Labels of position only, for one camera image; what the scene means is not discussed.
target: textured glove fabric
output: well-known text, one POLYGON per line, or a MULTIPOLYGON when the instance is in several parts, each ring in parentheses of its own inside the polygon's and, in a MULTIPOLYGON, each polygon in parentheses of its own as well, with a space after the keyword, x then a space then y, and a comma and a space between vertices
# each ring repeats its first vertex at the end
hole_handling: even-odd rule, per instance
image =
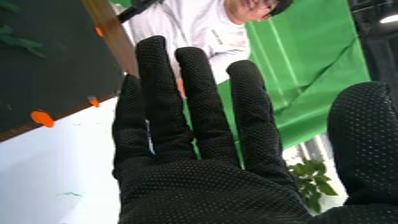
POLYGON ((280 158, 271 103, 255 65, 239 61, 227 69, 246 167, 241 170, 206 55, 197 48, 182 48, 175 58, 191 129, 165 39, 156 36, 138 43, 140 79, 126 76, 111 127, 118 224, 398 223, 398 121, 385 85, 360 84, 335 100, 328 132, 349 199, 341 208, 310 217, 280 158), (195 159, 193 141, 202 160, 195 159))
POLYGON ((206 55, 197 48, 184 48, 175 58, 191 130, 165 40, 152 37, 138 43, 140 80, 126 77, 113 122, 118 223, 305 223, 309 214, 280 160, 271 105, 255 66, 243 61, 229 71, 246 158, 241 170, 206 55), (156 155, 149 153, 147 135, 156 155), (202 160, 195 159, 193 137, 202 160))
POLYGON ((348 200, 310 223, 398 223, 398 113, 383 83, 341 93, 328 137, 348 200))

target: black glove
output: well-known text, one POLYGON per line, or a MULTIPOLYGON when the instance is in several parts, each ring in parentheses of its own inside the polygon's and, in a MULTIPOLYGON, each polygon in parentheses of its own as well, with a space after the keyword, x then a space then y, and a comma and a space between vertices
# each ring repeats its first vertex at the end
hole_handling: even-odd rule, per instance
MULTIPOLYGON (((376 205, 374 209, 367 207, 376 211, 376 220, 383 222, 365 222, 364 217, 373 213, 365 213, 360 208, 357 211, 355 206, 353 209, 351 207, 335 209, 323 216, 310 218, 280 158, 280 138, 262 79, 255 65, 248 61, 236 62, 229 67, 234 116, 246 166, 246 170, 239 169, 206 55, 197 48, 182 48, 175 52, 175 57, 181 65, 193 132, 182 116, 182 101, 165 53, 165 40, 161 37, 152 37, 138 43, 140 80, 126 76, 113 122, 113 177, 120 187, 118 223, 394 223, 390 220, 398 220, 392 219, 396 207, 385 200, 369 203, 389 205, 376 205), (149 152, 147 136, 150 136, 156 155, 149 152), (193 138, 202 160, 195 159, 193 138)), ((330 116, 335 121, 348 116, 341 107, 335 106, 330 116)), ((342 125, 351 121, 349 116, 346 119, 342 125)), ((351 132, 348 133, 349 129, 344 126, 335 123, 332 127, 335 128, 332 133, 344 133, 342 139, 355 138, 355 136, 349 138, 351 132)), ((341 139, 341 133, 330 136, 332 140, 341 139)), ((349 154, 344 156, 348 143, 342 140, 335 142, 335 150, 341 153, 335 153, 341 160, 337 168, 344 172, 353 169, 355 175, 362 175, 365 170, 360 170, 360 165, 357 167, 355 163, 348 167, 339 165, 353 160, 349 154)), ((389 169, 398 171, 394 164, 389 164, 389 169)), ((355 179, 351 175, 346 173, 346 180, 341 178, 344 183, 351 183, 355 179)), ((360 188, 348 187, 349 195, 357 195, 357 191, 360 188)), ((360 200, 355 199, 351 204, 360 204, 360 200)))

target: green backdrop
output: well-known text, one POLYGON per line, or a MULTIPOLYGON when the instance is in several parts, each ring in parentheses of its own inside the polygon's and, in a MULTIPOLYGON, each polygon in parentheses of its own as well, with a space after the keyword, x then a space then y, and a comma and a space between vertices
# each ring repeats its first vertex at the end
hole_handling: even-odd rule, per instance
MULTIPOLYGON (((113 2, 127 6, 129 0, 113 2)), ((248 23, 246 30, 287 148, 325 133, 337 93, 369 79, 346 0, 296 0, 285 13, 248 23)), ((229 82, 218 93, 234 127, 229 82)))

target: white shirt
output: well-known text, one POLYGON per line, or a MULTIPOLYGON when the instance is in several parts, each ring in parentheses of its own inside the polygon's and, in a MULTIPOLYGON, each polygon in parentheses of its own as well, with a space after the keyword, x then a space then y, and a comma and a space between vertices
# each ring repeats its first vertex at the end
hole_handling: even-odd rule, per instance
POLYGON ((133 44, 154 35, 165 37, 175 78, 174 51, 191 46, 207 55, 216 84, 229 79, 227 66, 248 58, 250 50, 245 26, 229 20, 223 0, 165 0, 154 3, 124 23, 124 29, 133 44))

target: person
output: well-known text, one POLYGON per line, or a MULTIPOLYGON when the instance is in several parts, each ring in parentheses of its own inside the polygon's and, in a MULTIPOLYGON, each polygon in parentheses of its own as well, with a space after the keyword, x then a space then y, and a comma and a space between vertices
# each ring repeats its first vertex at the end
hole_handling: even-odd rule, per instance
POLYGON ((396 223, 398 108, 387 85, 357 84, 333 102, 328 137, 348 200, 342 207, 310 217, 280 158, 280 137, 257 67, 243 60, 227 68, 241 170, 206 53, 186 47, 177 49, 175 58, 191 129, 165 39, 154 36, 136 44, 140 79, 131 75, 124 78, 111 126, 118 224, 396 223))
POLYGON ((179 79, 172 52, 191 46, 204 50, 216 84, 229 76, 229 64, 248 58, 245 23, 264 21, 287 9, 293 0, 163 0, 124 22, 133 45, 154 35, 166 39, 170 65, 179 79))

